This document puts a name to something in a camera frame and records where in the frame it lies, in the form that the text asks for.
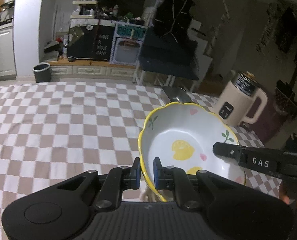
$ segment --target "wooden countertop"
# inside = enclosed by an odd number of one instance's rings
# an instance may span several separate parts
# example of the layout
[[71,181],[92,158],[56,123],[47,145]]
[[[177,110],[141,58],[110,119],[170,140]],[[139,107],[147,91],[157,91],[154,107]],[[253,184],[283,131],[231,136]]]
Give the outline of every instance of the wooden countertop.
[[67,58],[59,59],[58,61],[47,62],[51,66],[100,66],[100,67],[120,67],[135,69],[135,66],[130,65],[115,65],[110,64],[108,61],[95,61],[86,59],[77,59],[74,62],[69,62]]

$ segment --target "pink heart pattern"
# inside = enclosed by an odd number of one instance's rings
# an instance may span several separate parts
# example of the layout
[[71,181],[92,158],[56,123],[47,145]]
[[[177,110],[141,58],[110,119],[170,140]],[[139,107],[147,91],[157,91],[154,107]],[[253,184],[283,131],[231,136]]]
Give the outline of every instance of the pink heart pattern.
[[191,115],[194,115],[194,114],[197,113],[197,109],[191,109],[191,110],[189,110],[189,113],[190,113]]
[[200,154],[200,157],[201,157],[202,161],[204,161],[204,162],[207,159],[207,156],[205,154],[203,154],[203,153]]
[[237,178],[235,179],[235,182],[241,184],[241,183],[243,182],[242,177],[241,177],[241,176],[237,177]]

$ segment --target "small bowl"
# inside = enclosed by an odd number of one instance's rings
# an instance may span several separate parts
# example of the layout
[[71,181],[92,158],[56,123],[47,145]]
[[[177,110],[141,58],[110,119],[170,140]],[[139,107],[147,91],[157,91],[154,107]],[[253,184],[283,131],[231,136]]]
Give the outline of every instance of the small bowl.
[[154,187],[153,160],[159,157],[164,167],[182,168],[187,174],[205,169],[226,179],[245,184],[244,169],[229,158],[213,153],[216,142],[238,145],[234,132],[213,113],[193,103],[169,103],[149,113],[138,137],[143,176],[149,188],[165,198]]

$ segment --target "finger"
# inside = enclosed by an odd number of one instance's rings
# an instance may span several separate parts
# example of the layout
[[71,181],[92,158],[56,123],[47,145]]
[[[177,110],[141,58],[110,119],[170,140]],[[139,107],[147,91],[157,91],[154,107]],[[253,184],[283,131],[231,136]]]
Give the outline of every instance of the finger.
[[290,198],[286,195],[286,187],[282,181],[280,187],[278,188],[278,198],[282,200],[287,205],[290,204]]
[[280,184],[280,187],[278,188],[278,198],[280,200],[283,200],[285,196],[286,196],[286,188],[285,188],[284,182],[282,181],[282,183]]

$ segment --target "kitchen cabinet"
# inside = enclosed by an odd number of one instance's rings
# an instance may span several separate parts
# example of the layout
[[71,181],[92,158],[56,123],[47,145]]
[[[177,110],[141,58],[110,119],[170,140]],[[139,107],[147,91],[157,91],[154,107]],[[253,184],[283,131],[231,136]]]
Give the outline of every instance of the kitchen cabinet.
[[106,69],[106,75],[113,77],[132,77],[134,75],[134,71],[134,69],[108,67]]
[[72,66],[51,66],[50,70],[53,75],[72,75]]
[[105,75],[106,68],[105,67],[87,67],[87,66],[73,66],[73,74],[74,75],[92,75],[92,76],[103,76]]
[[0,77],[15,75],[13,27],[0,29]]

